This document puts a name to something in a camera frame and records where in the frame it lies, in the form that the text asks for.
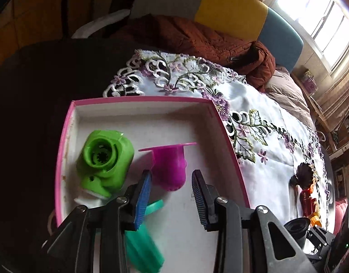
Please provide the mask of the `rust brown quilted jacket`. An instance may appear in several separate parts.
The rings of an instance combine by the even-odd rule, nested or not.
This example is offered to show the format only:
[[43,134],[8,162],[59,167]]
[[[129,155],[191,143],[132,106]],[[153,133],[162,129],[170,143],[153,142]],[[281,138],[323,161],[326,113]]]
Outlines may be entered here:
[[276,69],[274,56],[260,41],[234,38],[177,16],[148,14],[116,23],[110,39],[202,57],[244,75],[259,92],[265,92]]

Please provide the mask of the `window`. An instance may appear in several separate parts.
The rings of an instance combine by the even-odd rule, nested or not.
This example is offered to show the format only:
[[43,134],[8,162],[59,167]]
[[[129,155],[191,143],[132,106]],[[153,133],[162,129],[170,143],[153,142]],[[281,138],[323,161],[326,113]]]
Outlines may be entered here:
[[341,0],[276,0],[285,14],[311,40],[333,71],[349,50],[349,19]]

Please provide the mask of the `red metallic cylinder toy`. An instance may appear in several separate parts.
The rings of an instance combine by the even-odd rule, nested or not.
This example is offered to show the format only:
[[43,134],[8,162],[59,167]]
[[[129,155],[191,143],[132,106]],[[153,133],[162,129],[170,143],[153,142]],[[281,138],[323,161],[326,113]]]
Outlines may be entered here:
[[313,189],[310,187],[300,193],[300,202],[304,217],[310,217],[316,211],[316,198],[312,198]]

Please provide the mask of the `pink white shallow box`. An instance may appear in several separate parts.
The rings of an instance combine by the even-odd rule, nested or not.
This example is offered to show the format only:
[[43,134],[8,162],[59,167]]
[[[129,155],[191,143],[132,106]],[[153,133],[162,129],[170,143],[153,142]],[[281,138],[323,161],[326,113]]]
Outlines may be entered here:
[[[86,99],[71,103],[62,129],[55,185],[58,223],[76,205],[76,161],[96,129],[120,131],[131,141],[134,158],[126,185],[152,166],[151,147],[183,144],[187,175],[199,169],[221,196],[249,205],[238,159],[212,102],[185,97]],[[153,186],[150,200],[160,199],[163,208],[148,215],[145,225],[164,256],[162,272],[212,272],[218,235],[200,224],[191,180],[173,192]]]

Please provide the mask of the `brown massage comb brush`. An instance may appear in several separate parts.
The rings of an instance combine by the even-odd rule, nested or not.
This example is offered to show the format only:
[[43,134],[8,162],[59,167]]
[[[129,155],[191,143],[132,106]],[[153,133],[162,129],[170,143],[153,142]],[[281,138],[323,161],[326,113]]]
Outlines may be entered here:
[[316,175],[312,164],[301,163],[297,166],[296,174],[289,180],[289,186],[296,188],[299,186],[302,190],[311,189],[315,187]]

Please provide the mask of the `teal green plastic cup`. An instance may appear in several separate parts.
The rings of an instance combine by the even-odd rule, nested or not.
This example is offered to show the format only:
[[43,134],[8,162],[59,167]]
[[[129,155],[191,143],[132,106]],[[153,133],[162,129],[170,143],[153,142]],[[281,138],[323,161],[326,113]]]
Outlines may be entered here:
[[126,231],[126,255],[139,272],[160,272],[165,259],[142,223],[137,231]]

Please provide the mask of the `black lidded transparent jar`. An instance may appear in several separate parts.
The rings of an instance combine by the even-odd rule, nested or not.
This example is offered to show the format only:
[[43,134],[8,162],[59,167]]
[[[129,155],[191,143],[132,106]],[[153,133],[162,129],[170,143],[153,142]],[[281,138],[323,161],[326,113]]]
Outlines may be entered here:
[[307,217],[299,217],[287,222],[284,227],[291,234],[293,239],[298,243],[301,249],[304,249],[306,235],[310,226],[310,219]]

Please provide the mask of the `purple box on table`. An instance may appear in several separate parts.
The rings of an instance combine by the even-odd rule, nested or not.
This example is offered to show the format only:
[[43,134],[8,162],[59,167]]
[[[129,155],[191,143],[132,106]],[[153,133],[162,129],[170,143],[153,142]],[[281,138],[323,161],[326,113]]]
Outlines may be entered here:
[[305,90],[309,95],[314,94],[318,90],[318,86],[315,82],[314,76],[311,71],[306,70],[301,78],[301,82]]

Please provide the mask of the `purple plastic flanged cup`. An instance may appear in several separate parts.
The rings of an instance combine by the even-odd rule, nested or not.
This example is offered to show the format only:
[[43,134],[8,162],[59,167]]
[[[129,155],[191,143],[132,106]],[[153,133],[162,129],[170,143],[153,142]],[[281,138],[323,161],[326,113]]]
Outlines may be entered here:
[[187,167],[184,147],[196,144],[196,142],[190,142],[140,149],[140,152],[152,154],[151,172],[154,184],[168,192],[182,188],[186,182]]

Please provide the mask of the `beige pink quilted blanket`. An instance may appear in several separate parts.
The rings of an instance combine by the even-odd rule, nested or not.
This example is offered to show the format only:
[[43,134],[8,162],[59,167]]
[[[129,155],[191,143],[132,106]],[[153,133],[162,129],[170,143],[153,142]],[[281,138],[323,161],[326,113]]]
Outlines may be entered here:
[[273,76],[265,84],[265,93],[304,125],[316,130],[303,92],[285,67],[276,66]]

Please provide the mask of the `white embroidered floral tablecloth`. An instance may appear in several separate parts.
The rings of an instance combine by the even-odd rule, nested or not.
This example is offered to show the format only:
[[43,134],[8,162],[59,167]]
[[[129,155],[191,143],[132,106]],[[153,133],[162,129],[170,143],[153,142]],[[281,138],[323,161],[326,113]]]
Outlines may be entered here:
[[333,231],[330,188],[314,130],[249,85],[245,76],[201,57],[138,49],[115,74],[104,97],[173,96],[211,101],[238,158],[251,207],[266,205],[281,222],[302,214],[290,179],[305,163],[321,225]]

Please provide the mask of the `lime green plastic gadget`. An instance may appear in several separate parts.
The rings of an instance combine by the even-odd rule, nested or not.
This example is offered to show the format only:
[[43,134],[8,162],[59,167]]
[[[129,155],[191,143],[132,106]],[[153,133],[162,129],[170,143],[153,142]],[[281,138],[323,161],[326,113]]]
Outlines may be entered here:
[[76,161],[80,192],[75,203],[90,208],[104,205],[123,187],[133,157],[134,147],[122,132],[90,133]]

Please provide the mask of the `orange connected cube blocks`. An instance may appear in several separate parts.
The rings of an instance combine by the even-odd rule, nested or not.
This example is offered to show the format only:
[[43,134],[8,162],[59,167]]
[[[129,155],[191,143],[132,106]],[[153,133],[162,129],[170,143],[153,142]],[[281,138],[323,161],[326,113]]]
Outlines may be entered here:
[[314,213],[309,215],[308,219],[310,220],[311,227],[314,227],[316,225],[319,227],[322,227],[321,218],[318,211],[315,211]]

